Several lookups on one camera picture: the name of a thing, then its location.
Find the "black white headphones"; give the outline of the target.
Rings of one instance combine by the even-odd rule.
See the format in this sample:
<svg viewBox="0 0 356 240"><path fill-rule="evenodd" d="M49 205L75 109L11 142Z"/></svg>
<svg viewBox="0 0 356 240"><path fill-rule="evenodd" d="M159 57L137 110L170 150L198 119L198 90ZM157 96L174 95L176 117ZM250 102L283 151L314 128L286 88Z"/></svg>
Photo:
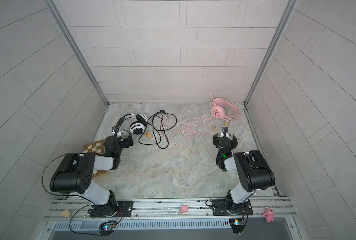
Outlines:
<svg viewBox="0 0 356 240"><path fill-rule="evenodd" d="M122 123L129 118L136 119L136 121L130 125L130 132L137 136L142 135L148 126L148 117L142 113L131 113L122 116L114 126L113 133L117 134L121 128Z"/></svg>

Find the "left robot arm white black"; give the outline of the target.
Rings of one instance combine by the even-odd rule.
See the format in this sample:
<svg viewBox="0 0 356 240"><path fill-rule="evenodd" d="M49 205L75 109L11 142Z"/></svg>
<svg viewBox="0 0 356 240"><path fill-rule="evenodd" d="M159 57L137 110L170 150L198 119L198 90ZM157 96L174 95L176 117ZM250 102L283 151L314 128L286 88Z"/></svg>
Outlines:
<svg viewBox="0 0 356 240"><path fill-rule="evenodd" d="M113 191L93 181L93 171L116 170L123 149L133 145L132 134L119 130L105 139L103 155L92 152L66 154L50 180L50 190L78 196L92 203L88 210L91 218L130 217L134 202L118 202Z"/></svg>

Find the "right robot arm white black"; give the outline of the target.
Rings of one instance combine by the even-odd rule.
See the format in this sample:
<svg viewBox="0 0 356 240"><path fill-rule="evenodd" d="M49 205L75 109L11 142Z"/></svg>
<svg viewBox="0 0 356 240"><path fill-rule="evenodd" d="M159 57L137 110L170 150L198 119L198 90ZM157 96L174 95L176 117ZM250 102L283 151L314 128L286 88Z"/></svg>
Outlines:
<svg viewBox="0 0 356 240"><path fill-rule="evenodd" d="M275 185L274 173L259 150L233 153L237 137L223 127L220 135L215 134L213 144L218 149L216 165L224 172L236 171L238 184L226 194L224 200L213 200L215 216L251 216L253 211L249 198L257 190L266 190Z"/></svg>

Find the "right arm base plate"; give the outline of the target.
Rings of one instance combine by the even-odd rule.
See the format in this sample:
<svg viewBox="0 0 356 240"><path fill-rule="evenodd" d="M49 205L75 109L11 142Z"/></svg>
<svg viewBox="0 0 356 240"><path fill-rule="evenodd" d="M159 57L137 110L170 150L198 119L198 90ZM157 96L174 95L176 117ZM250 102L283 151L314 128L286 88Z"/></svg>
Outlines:
<svg viewBox="0 0 356 240"><path fill-rule="evenodd" d="M212 211L214 216L252 216L251 202L235 204L229 199L212 200Z"/></svg>

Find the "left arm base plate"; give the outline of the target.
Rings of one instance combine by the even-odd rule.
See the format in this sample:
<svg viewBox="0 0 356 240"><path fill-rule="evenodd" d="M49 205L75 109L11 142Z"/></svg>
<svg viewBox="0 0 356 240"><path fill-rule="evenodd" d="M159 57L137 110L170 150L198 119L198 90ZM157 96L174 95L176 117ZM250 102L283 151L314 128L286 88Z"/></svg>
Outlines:
<svg viewBox="0 0 356 240"><path fill-rule="evenodd" d="M109 201L104 205L93 206L88 210L90 218L130 217L133 201Z"/></svg>

